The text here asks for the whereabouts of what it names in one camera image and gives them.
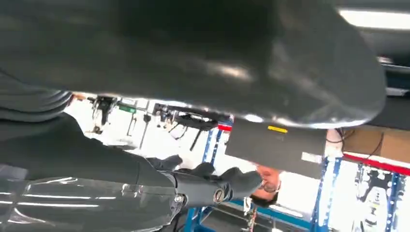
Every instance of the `ceiling light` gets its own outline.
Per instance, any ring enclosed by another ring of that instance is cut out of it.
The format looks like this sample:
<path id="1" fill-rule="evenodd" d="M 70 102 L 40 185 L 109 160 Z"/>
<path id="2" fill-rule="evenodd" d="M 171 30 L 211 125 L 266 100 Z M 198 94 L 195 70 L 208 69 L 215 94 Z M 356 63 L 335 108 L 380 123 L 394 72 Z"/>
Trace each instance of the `ceiling light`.
<path id="1" fill-rule="evenodd" d="M 357 27 L 410 30 L 410 14 L 399 12 L 347 10 L 339 11 L 350 24 Z"/>
<path id="2" fill-rule="evenodd" d="M 250 122 L 263 122 L 264 121 L 263 118 L 257 115 L 245 115 L 244 118 Z"/>

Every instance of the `fluorescent light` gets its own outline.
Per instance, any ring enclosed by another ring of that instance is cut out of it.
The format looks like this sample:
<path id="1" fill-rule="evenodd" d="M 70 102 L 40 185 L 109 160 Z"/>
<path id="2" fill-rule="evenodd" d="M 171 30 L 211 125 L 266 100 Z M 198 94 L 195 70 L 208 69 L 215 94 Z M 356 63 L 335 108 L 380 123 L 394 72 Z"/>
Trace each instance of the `fluorescent light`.
<path id="1" fill-rule="evenodd" d="M 250 122 L 263 122 L 263 118 L 257 116 L 257 115 L 245 115 L 245 119 L 250 121 Z"/>
<path id="2" fill-rule="evenodd" d="M 347 22 L 357 27 L 410 30 L 410 14 L 398 12 L 347 10 L 339 11 Z"/>
<path id="3" fill-rule="evenodd" d="M 24 194 L 26 197 L 40 197 L 40 198 L 58 198 L 58 199 L 91 199 L 91 197 L 77 197 L 77 196 L 55 196 L 55 195 L 34 195 L 34 194 Z"/>
<path id="4" fill-rule="evenodd" d="M 96 199 L 100 199 L 100 200 L 112 200 L 115 199 L 116 197 L 97 197 Z"/>
<path id="5" fill-rule="evenodd" d="M 31 205 L 31 206 L 49 206 L 49 207 L 65 207 L 65 208 L 87 208 L 98 207 L 97 204 L 49 204 L 49 203 L 33 203 L 33 202 L 20 202 L 18 205 Z"/>

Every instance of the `cable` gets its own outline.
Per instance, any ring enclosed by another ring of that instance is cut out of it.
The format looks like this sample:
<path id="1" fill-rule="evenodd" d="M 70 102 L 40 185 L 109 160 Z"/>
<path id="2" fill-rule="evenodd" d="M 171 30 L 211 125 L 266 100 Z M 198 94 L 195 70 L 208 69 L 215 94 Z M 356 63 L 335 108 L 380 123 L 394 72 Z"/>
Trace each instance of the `cable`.
<path id="1" fill-rule="evenodd" d="M 379 144 L 377 144 L 377 147 L 374 149 L 374 151 L 370 153 L 370 155 L 366 158 L 367 160 L 370 157 L 372 157 L 376 153 L 376 151 L 381 147 L 381 144 L 383 143 L 383 139 L 384 139 L 384 132 L 381 133 Z"/>
<path id="2" fill-rule="evenodd" d="M 179 123 L 177 123 L 174 127 L 172 127 L 172 128 L 168 131 L 168 133 L 171 133 L 171 131 L 173 131 L 177 126 L 179 126 Z"/>
<path id="3" fill-rule="evenodd" d="M 174 229 L 172 230 L 173 232 L 178 232 L 179 228 L 178 228 L 178 223 L 179 223 L 179 218 L 181 217 L 181 214 L 177 214 L 176 218 L 175 218 L 175 225 L 174 225 Z"/>
<path id="4" fill-rule="evenodd" d="M 354 130 L 352 130 L 350 134 L 344 135 L 343 132 L 342 132 L 340 129 L 335 129 L 335 130 L 336 130 L 336 132 L 339 134 L 340 140 L 339 140 L 339 141 L 331 141 L 331 140 L 326 139 L 326 141 L 328 141 L 328 142 L 330 142 L 330 143 L 333 143 L 333 144 L 342 143 L 342 142 L 344 142 L 346 139 L 348 139 L 350 136 L 352 136 L 352 135 L 354 134 L 354 132 L 355 132 Z"/>
<path id="5" fill-rule="evenodd" d="M 188 130 L 188 127 L 185 127 L 185 130 L 184 130 L 184 132 L 182 133 L 182 135 L 179 136 L 178 138 L 176 138 L 175 140 L 178 140 L 178 139 L 184 137 L 184 135 L 185 135 L 185 133 L 187 132 L 187 130 Z"/>

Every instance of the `white label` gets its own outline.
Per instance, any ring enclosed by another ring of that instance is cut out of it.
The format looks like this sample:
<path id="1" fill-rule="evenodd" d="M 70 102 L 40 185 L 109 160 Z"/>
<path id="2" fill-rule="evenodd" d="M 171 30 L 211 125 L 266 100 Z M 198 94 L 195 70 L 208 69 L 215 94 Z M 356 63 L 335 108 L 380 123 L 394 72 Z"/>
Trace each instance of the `white label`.
<path id="1" fill-rule="evenodd" d="M 308 161 L 308 162 L 313 162 L 313 163 L 322 163 L 322 156 L 321 155 L 310 154 L 310 153 L 307 153 L 307 152 L 302 152 L 302 160 Z"/>
<path id="2" fill-rule="evenodd" d="M 135 100 L 132 100 L 132 99 L 123 98 L 121 101 L 122 101 L 122 103 L 124 103 L 124 104 L 135 105 Z"/>

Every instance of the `man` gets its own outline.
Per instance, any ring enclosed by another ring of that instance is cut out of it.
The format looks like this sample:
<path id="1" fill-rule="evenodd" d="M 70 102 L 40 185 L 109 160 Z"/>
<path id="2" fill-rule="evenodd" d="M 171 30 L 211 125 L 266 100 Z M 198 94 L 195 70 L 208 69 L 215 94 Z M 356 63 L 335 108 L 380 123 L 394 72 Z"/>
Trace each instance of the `man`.
<path id="1" fill-rule="evenodd" d="M 266 166 L 258 165 L 256 171 L 261 175 L 262 185 L 252 195 L 252 201 L 258 206 L 269 207 L 278 200 L 280 190 L 280 171 Z"/>
<path id="2" fill-rule="evenodd" d="M 107 96 L 97 96 L 95 105 L 97 106 L 94 109 L 93 119 L 96 117 L 96 112 L 101 110 L 101 124 L 95 125 L 93 132 L 97 134 L 101 134 L 103 132 L 103 127 L 108 121 L 108 116 L 115 107 L 116 103 L 118 102 L 118 98 L 116 97 L 107 97 Z"/>

